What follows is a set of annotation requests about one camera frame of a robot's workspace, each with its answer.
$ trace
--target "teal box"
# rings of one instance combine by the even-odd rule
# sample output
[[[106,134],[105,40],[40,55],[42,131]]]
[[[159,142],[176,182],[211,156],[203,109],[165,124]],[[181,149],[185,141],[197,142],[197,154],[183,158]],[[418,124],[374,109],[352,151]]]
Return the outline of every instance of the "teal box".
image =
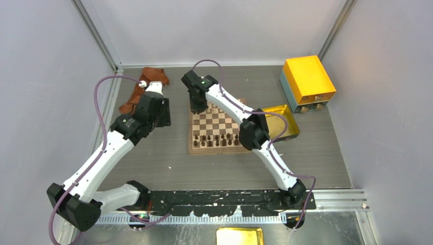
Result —
[[[292,89],[290,88],[290,85],[288,84],[287,78],[285,77],[283,70],[281,70],[280,83],[283,86],[285,96],[287,97],[287,100],[288,100],[288,105],[290,106],[290,109],[292,110],[292,112],[295,113],[296,107],[298,105],[296,104],[296,100],[295,100],[295,97],[293,96]]]
[[[322,109],[323,107],[326,106],[326,104],[328,104],[328,101],[322,101],[318,103],[298,105],[296,103],[295,97],[293,96],[292,89],[288,84],[287,77],[285,76],[283,70],[281,71],[281,75],[280,75],[280,83],[283,87],[285,96],[287,97],[288,105],[293,113],[300,113],[301,111],[306,112],[306,111],[312,111],[316,109]]]

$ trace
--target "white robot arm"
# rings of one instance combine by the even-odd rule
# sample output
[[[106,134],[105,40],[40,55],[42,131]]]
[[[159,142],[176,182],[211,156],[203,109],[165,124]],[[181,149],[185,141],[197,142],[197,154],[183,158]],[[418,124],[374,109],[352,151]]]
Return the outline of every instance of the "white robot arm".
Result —
[[[80,231],[92,227],[101,215],[125,206],[143,207],[149,201],[148,189],[136,181],[108,190],[97,191],[108,173],[137,143],[148,136],[155,127],[171,124],[169,100],[162,94],[162,83],[151,82],[140,97],[135,112],[116,118],[107,133],[107,145],[100,159],[77,183],[57,210],[57,214]],[[52,206],[65,190],[74,184],[102,151],[103,145],[90,156],[84,165],[62,185],[53,183],[47,190]]]
[[[190,70],[182,82],[188,88],[189,102],[193,113],[201,113],[207,108],[207,101],[220,107],[239,124],[239,141],[264,162],[271,172],[278,187],[287,193],[288,201],[298,202],[306,188],[301,180],[292,177],[284,161],[280,158],[273,145],[270,144],[269,130],[263,114],[254,114],[252,108],[244,105],[220,86],[212,76],[198,77]]]
[[[244,105],[243,103],[235,99],[224,88],[223,88],[223,93],[225,94],[225,96],[229,97],[232,102],[242,107],[244,111],[240,111],[238,107],[236,107],[227,99],[222,97],[218,84],[215,84],[209,88],[209,91],[206,92],[206,99],[211,103],[213,103],[214,105],[220,107],[235,122],[237,122],[237,124],[241,125],[244,119],[247,119],[249,116],[251,116],[251,113],[245,111],[254,111],[254,109]],[[296,178],[283,173],[280,167],[272,159],[271,153],[269,151],[272,151],[272,154],[274,155],[276,160],[280,163],[280,165],[284,167],[284,169],[286,169],[288,172],[290,171],[289,168],[284,163],[284,161],[279,156],[279,154],[276,152],[275,148],[272,146],[271,149],[268,149],[269,141],[270,140],[267,139],[261,144],[259,149],[252,149],[252,152],[254,152],[269,169],[275,181],[277,182],[278,187],[283,190],[288,190],[289,188],[292,188],[296,184]]]

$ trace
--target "wire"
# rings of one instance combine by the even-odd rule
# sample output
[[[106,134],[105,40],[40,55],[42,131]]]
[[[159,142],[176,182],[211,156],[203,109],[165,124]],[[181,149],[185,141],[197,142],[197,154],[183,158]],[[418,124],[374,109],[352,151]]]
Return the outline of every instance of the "wire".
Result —
[[[200,60],[199,62],[197,62],[197,63],[193,66],[192,70],[194,70],[198,64],[200,64],[200,63],[202,63],[202,62],[205,62],[205,61],[209,61],[209,62],[212,62],[212,63],[216,64],[216,65],[218,66],[218,68],[220,69],[220,73],[221,73],[221,80],[220,80],[220,82],[219,82],[220,93],[221,93],[221,95],[222,95],[222,96],[223,96],[223,97],[224,97],[228,102],[230,102],[232,105],[234,105],[235,107],[237,107],[238,109],[240,109],[240,110],[243,111],[243,112],[250,113],[250,114],[256,114],[256,115],[273,115],[273,116],[278,116],[279,118],[281,118],[281,119],[284,121],[284,130],[283,130],[279,135],[277,135],[277,137],[273,138],[273,139],[269,142],[269,144],[268,144],[268,149],[267,149],[267,150],[269,151],[269,153],[270,153],[272,159],[274,160],[274,162],[275,162],[275,163],[278,165],[278,167],[283,171],[283,173],[285,173],[285,174],[287,174],[287,175],[289,175],[289,176],[292,176],[292,177],[294,177],[294,178],[298,178],[298,179],[313,179],[313,183],[312,183],[312,185],[311,185],[311,189],[310,189],[310,191],[309,191],[308,194],[307,194],[307,198],[306,198],[307,201],[304,203],[304,206],[302,207],[301,215],[299,216],[299,220],[298,220],[298,222],[296,223],[296,225],[295,225],[294,228],[293,228],[293,230],[296,231],[296,228],[299,226],[299,223],[301,222],[302,217],[305,215],[306,208],[307,208],[307,203],[308,203],[308,200],[309,200],[309,198],[310,198],[310,196],[311,196],[312,190],[314,189],[314,187],[315,187],[315,185],[316,185],[316,180],[317,180],[317,178],[316,178],[315,176],[296,175],[296,174],[294,174],[294,173],[291,173],[291,172],[287,171],[287,170],[286,170],[286,169],[285,169],[285,168],[284,168],[284,167],[283,167],[283,166],[282,166],[282,165],[277,161],[277,159],[275,158],[274,154],[272,153],[272,151],[271,151],[271,147],[273,147],[273,143],[274,143],[274,142],[275,142],[279,137],[281,137],[281,136],[286,132],[286,130],[287,130],[287,128],[288,128],[288,122],[287,122],[287,120],[286,120],[282,115],[277,114],[277,113],[273,113],[273,112],[246,111],[246,110],[244,110],[240,105],[238,105],[237,103],[235,103],[233,100],[231,100],[229,97],[227,97],[226,94],[224,93],[224,91],[223,91],[223,85],[222,85],[222,83],[224,82],[224,72],[223,72],[223,68],[221,67],[221,65],[220,65],[218,62],[216,62],[216,61],[214,61],[214,60],[211,60],[211,59]]]
[[[167,217],[170,216],[170,213],[166,213],[163,217],[159,218],[159,219],[156,220],[156,221],[144,221],[144,220],[142,220],[142,219],[139,219],[139,218],[135,217],[135,216],[134,216],[130,211],[128,211],[126,208],[120,208],[120,210],[125,211],[127,214],[129,214],[129,216],[131,216],[131,218],[132,218],[133,220],[135,220],[135,221],[137,221],[137,222],[140,222],[140,223],[142,223],[142,224],[145,224],[145,225],[156,225],[157,223],[164,221],[164,219],[166,219]]]
[[[59,200],[57,201],[57,203],[54,205],[53,211],[51,212],[50,215],[50,221],[48,223],[48,233],[50,236],[50,240],[54,245],[61,245],[56,241],[56,238],[54,237],[54,231],[53,231],[53,223],[54,223],[54,217],[57,213],[57,210],[59,209],[59,206],[62,204],[63,200],[66,198],[66,196],[72,191],[72,189],[78,185],[78,183],[80,182],[80,180],[92,169],[92,167],[98,162],[98,160],[101,158],[102,154],[105,151],[105,148],[107,147],[107,130],[105,129],[105,123],[104,120],[102,118],[102,114],[101,111],[99,110],[99,105],[98,105],[98,88],[100,86],[101,83],[103,83],[105,80],[107,79],[112,79],[112,78],[123,78],[123,79],[128,79],[131,81],[134,81],[136,83],[141,83],[139,80],[132,78],[132,77],[128,77],[128,76],[124,76],[124,75],[111,75],[111,76],[106,76],[104,78],[101,78],[95,86],[95,89],[93,91],[93,102],[95,105],[95,109],[96,109],[96,113],[98,116],[98,120],[102,129],[102,136],[103,136],[103,143],[102,143],[102,148],[101,151],[98,153],[98,155],[95,157],[95,159],[91,162],[91,164],[89,165],[89,167],[87,167],[76,179],[75,181],[72,183],[72,185],[63,193],[63,195],[59,198]],[[71,242],[69,245],[73,245],[78,241],[77,237],[73,242]]]

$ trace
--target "yellow tray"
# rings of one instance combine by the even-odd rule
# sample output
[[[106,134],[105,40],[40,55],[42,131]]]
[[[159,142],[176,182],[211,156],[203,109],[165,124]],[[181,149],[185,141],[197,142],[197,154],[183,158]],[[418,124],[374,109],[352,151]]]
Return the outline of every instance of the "yellow tray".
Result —
[[[292,116],[292,113],[290,112],[288,105],[268,107],[268,108],[264,108],[263,111],[274,112],[279,115],[282,115],[288,122],[287,130],[278,140],[276,140],[276,142],[282,140],[294,139],[298,137],[299,128],[295,122],[295,119]],[[269,136],[271,137],[271,139],[277,137],[277,135],[280,134],[281,131],[283,131],[284,129],[284,121],[278,116],[266,115],[266,122],[268,123]]]
[[[261,228],[225,227],[216,230],[216,245],[263,245]]]

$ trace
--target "wooden chessboard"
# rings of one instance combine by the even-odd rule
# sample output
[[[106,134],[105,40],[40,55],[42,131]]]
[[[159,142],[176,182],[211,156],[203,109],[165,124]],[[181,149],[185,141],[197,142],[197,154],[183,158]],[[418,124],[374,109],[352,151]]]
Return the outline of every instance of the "wooden chessboard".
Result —
[[[208,102],[200,114],[189,113],[188,153],[190,155],[247,153],[239,142],[239,125],[222,109]]]

